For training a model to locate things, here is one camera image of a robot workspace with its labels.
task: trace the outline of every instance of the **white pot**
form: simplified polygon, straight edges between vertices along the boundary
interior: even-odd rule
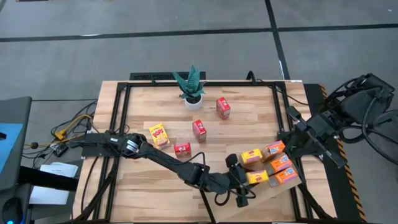
[[[185,107],[188,110],[199,110],[203,104],[203,95],[200,95],[200,101],[198,103],[189,103],[187,99],[184,99]]]

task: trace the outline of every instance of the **cardboard box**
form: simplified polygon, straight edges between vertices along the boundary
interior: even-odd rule
[[[285,149],[285,144],[282,141],[276,141],[272,144],[266,146],[264,150],[261,151],[262,161],[267,162],[275,158],[275,155],[283,152]]]
[[[268,180],[267,171],[254,171],[254,172],[247,172],[246,178],[248,179],[249,184],[256,184],[265,182]]]
[[[262,154],[260,149],[253,149],[247,152],[242,152],[241,153],[241,159],[242,159],[242,166],[248,165],[250,163],[256,162],[256,161],[261,161]]]
[[[287,157],[286,154],[281,153],[276,156],[272,161],[265,165],[268,175],[273,175],[292,166],[292,161]]]
[[[191,156],[191,144],[175,144],[174,145],[174,152],[177,158],[181,157],[190,157]]]
[[[206,129],[200,120],[192,123],[193,134],[195,135],[198,142],[206,141]]]
[[[157,149],[164,149],[170,146],[170,139],[167,136],[166,130],[164,129],[162,123],[150,127],[149,131]]]
[[[216,111],[221,119],[226,119],[231,113],[231,107],[224,97],[216,100]]]
[[[292,180],[299,175],[297,174],[296,170],[293,167],[289,167],[279,173],[269,177],[269,185],[271,187],[277,187],[279,185],[283,185],[289,180]]]

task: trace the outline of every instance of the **yellow black hazard stripe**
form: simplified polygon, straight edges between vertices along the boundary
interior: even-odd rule
[[[326,89],[325,89],[325,87],[323,85],[320,85],[320,87],[321,87],[321,90],[322,90],[322,95],[326,99],[328,97],[328,93],[326,92]],[[340,139],[337,139],[337,144],[338,144],[338,149],[340,151],[340,155],[344,159],[347,160],[346,153],[345,153],[345,151],[343,149],[343,143],[341,142]],[[351,169],[349,168],[348,164],[345,165],[344,168],[346,170],[346,174],[347,174],[347,177],[348,177],[348,182],[349,182],[349,184],[351,186],[351,190],[352,190],[353,195],[354,195],[354,199],[355,199],[355,202],[356,202],[356,207],[358,208],[359,216],[361,217],[362,221],[366,222],[365,212],[364,212],[363,207],[362,207],[361,199],[359,199],[358,191],[356,190],[356,186],[355,186],[355,183],[354,183],[353,175],[351,173]]]

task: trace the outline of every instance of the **succulent plant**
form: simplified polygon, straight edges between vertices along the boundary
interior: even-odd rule
[[[188,80],[184,80],[177,72],[173,72],[173,76],[176,79],[178,86],[183,93],[179,96],[185,98],[195,98],[200,96],[203,91],[203,85],[205,82],[200,82],[200,70],[195,69],[192,65],[191,70],[188,74]]]

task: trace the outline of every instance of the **white paper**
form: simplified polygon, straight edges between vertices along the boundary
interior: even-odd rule
[[[40,170],[51,174],[62,175],[65,177],[74,177],[78,167],[61,162],[53,162],[51,165],[41,165]],[[55,190],[47,187],[33,188],[30,195],[30,204],[35,205],[66,205],[69,191]]]

